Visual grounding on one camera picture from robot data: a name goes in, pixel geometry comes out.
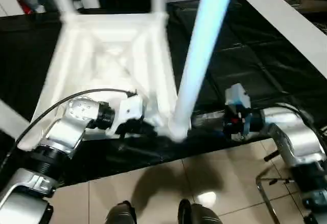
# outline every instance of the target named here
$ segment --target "black cable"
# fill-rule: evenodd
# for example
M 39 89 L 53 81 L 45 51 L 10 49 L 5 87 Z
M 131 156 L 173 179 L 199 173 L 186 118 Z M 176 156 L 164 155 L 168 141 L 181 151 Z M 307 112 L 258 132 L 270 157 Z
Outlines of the black cable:
M 4 165 L 6 164 L 9 156 L 12 154 L 12 152 L 15 150 L 15 148 L 17 147 L 18 143 L 23 139 L 23 137 L 42 119 L 44 118 L 47 114 L 49 114 L 53 109 L 57 108 L 59 105 L 67 102 L 68 100 L 75 98 L 77 96 L 80 95 L 85 95 L 85 94 L 90 94 L 90 93 L 96 93 L 96 92 L 119 92 L 119 93 L 125 93 L 127 95 L 127 97 L 131 97 L 134 96 L 136 93 L 133 92 L 129 92 L 129 91 L 125 91 L 122 89 L 115 89 L 115 88 L 95 88 L 95 89 L 88 89 L 88 90 L 84 90 L 72 95 L 69 95 L 68 97 L 58 101 L 57 103 L 55 103 L 54 105 L 52 105 L 50 108 L 48 108 L 45 112 L 43 112 L 39 117 L 37 117 L 32 123 L 30 123 L 30 125 L 21 133 L 21 135 L 17 138 L 17 140 L 15 141 L 14 145 L 12 146 L 12 148 L 9 150 L 9 152 L 7 153 L 4 161 L 2 162 L 1 166 L 0 166 L 0 172 L 2 171 Z

